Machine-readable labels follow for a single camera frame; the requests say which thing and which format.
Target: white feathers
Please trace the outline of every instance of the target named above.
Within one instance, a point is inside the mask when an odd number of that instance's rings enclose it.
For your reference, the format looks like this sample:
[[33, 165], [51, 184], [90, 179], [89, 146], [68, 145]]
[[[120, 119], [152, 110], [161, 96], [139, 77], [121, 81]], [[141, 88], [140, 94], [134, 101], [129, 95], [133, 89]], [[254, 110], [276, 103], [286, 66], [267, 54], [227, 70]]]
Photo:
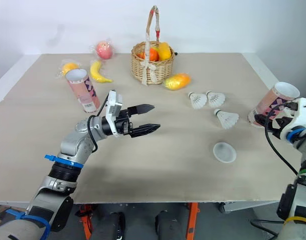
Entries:
[[188, 97], [194, 109], [202, 108], [208, 101], [208, 97], [204, 93], [190, 92]]
[[208, 105], [213, 109], [218, 108], [225, 101], [225, 95], [221, 92], [208, 91], [206, 93], [206, 96], [207, 96], [207, 99], [208, 99]]
[[214, 115], [217, 116], [222, 128], [224, 129], [230, 129], [239, 119], [239, 115], [237, 113], [225, 112], [220, 109], [215, 109]]

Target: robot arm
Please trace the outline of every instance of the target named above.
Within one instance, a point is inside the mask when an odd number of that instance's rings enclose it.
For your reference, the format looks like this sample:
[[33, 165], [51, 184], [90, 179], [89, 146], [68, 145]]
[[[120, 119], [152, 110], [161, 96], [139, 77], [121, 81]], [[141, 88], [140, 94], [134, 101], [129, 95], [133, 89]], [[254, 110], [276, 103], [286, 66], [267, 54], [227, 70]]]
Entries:
[[[277, 239], [304, 240], [306, 239], [306, 98], [286, 102], [284, 106], [285, 109], [269, 121], [268, 131], [292, 144], [302, 153], [302, 157], [294, 183], [287, 186], [279, 202], [277, 215], [285, 222]], [[263, 126], [265, 118], [263, 115], [255, 116], [257, 122]]]
[[70, 194], [75, 191], [78, 176], [94, 147], [97, 149], [96, 142], [110, 135], [135, 138], [160, 127], [159, 124], [145, 124], [133, 128], [130, 122], [132, 115], [147, 113], [154, 108], [152, 105], [142, 104], [121, 110], [122, 97], [113, 90], [103, 104], [106, 104], [104, 117], [98, 114], [80, 121], [61, 142], [60, 153], [45, 156], [54, 162], [51, 171], [43, 179], [25, 213], [10, 211], [16, 215], [16, 220], [0, 227], [0, 240], [46, 239], [50, 231], [62, 230], [73, 206]]

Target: blue clamp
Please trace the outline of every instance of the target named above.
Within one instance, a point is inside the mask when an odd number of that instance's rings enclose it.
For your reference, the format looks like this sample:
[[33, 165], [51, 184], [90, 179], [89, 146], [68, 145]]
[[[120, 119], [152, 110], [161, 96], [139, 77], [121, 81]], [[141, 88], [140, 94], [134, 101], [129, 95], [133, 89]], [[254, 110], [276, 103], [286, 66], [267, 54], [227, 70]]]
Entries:
[[8, 209], [8, 210], [6, 210], [6, 212], [14, 215], [16, 220], [29, 219], [29, 220], [35, 220], [35, 221], [40, 222], [41, 224], [43, 224], [45, 226], [44, 233], [41, 236], [40, 240], [46, 240], [48, 238], [48, 235], [51, 231], [51, 225], [44, 218], [39, 217], [39, 216], [33, 216], [33, 215], [25, 215], [25, 212], [14, 211], [12, 209]]
[[80, 169], [83, 168], [83, 164], [81, 164], [81, 163], [66, 160], [66, 159], [56, 157], [56, 156], [53, 156], [53, 155], [45, 155], [44, 158], [46, 158], [46, 159], [48, 159], [52, 162], [57, 162], [57, 163], [60, 163], [60, 164], [66, 164], [66, 165], [69, 165], [69, 166], [72, 166], [72, 167], [77, 167], [77, 168], [80, 168]]
[[290, 143], [292, 143], [292, 142], [291, 142], [292, 137], [293, 137], [295, 134], [304, 131], [305, 129], [306, 129], [306, 128], [304, 127], [304, 128], [299, 128], [299, 129], [296, 129], [296, 130], [294, 130], [294, 131], [289, 132], [289, 133], [287, 134], [287, 136], [286, 136], [286, 140], [288, 140]]

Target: table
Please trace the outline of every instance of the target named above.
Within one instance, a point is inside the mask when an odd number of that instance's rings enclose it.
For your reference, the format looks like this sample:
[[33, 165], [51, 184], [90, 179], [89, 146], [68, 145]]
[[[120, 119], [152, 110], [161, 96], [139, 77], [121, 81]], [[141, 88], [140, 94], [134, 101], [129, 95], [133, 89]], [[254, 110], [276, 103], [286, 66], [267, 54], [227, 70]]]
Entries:
[[[31, 197], [57, 155], [62, 139], [84, 113], [68, 83], [55, 78], [61, 60], [73, 59], [88, 68], [91, 54], [43, 54], [0, 103], [0, 202]], [[103, 101], [111, 89], [123, 96], [123, 107], [152, 104], [147, 114], [132, 116], [134, 126], [161, 124], [137, 138], [108, 137], [86, 162], [72, 197], [76, 203], [276, 201], [294, 179], [274, 154], [264, 130], [247, 121], [249, 111], [268, 91], [240, 53], [187, 53], [174, 60], [174, 73], [188, 73], [187, 87], [170, 91], [162, 85], [141, 85], [130, 71], [130, 54], [116, 54], [103, 69], [113, 83], [96, 83]], [[226, 95], [220, 108], [238, 113], [229, 130], [220, 127], [213, 109], [194, 110], [188, 92], [212, 90]], [[213, 156], [224, 141], [237, 151], [235, 162]], [[300, 153], [272, 139], [298, 168]]]

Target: red apple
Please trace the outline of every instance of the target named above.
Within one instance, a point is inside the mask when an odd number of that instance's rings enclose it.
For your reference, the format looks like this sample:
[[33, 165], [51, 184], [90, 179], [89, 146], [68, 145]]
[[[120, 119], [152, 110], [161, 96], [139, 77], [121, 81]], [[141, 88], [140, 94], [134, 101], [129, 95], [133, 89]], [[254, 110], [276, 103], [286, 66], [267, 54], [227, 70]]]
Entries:
[[113, 51], [110, 44], [106, 41], [101, 41], [96, 45], [96, 53], [102, 59], [110, 59]]

